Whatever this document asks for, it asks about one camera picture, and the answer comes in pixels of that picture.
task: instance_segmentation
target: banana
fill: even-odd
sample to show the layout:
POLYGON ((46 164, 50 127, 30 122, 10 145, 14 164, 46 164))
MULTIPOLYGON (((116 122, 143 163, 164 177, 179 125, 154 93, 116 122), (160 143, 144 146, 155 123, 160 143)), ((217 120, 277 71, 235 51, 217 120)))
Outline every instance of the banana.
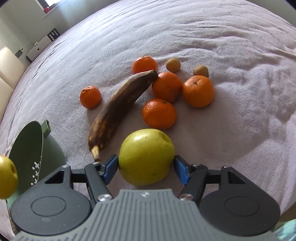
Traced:
POLYGON ((135 74, 107 101, 89 132, 88 147, 95 161, 100 162, 100 151, 112 138, 121 120, 157 78, 158 74, 154 70, 135 74))

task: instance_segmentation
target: silver screw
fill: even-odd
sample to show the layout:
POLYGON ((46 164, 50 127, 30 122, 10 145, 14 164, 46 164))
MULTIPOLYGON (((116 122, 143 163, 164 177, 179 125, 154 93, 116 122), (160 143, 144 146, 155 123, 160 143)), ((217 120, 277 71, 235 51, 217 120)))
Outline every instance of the silver screw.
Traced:
POLYGON ((191 194, 188 194, 188 193, 184 193, 184 194, 181 194, 179 196, 179 199, 181 201, 186 201, 186 200, 193 200, 193 196, 191 194))
POLYGON ((143 193, 141 193, 141 196, 146 198, 146 197, 150 196, 150 193, 149 192, 143 192, 143 193))
POLYGON ((100 202, 110 201, 112 198, 110 194, 101 194, 97 197, 100 202))

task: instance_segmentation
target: banana stem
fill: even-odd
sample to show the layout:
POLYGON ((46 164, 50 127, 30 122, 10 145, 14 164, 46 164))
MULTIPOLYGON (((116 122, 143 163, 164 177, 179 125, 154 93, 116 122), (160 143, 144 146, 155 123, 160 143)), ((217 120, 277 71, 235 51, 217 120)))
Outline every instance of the banana stem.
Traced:
POLYGON ((94 161, 98 162, 98 163, 101 163, 101 160, 100 160, 100 149, 98 146, 94 146, 91 150, 91 153, 93 154, 93 157, 94 157, 94 161))

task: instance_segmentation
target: window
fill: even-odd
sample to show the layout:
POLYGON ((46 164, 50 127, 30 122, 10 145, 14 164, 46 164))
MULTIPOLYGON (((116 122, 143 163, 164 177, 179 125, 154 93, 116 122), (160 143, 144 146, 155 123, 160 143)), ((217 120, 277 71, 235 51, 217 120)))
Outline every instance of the window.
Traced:
POLYGON ((53 9, 61 0, 38 0, 43 8, 53 9))

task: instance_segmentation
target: green container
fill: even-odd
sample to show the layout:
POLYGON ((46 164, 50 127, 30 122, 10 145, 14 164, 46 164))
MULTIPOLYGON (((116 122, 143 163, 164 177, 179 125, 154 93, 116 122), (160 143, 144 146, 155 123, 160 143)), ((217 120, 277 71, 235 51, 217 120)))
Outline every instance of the green container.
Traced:
POLYGON ((32 121, 21 130, 13 143, 9 158, 17 169, 19 184, 15 193, 7 199, 9 207, 38 180, 66 164, 63 151, 50 132, 48 120, 42 125, 32 121))

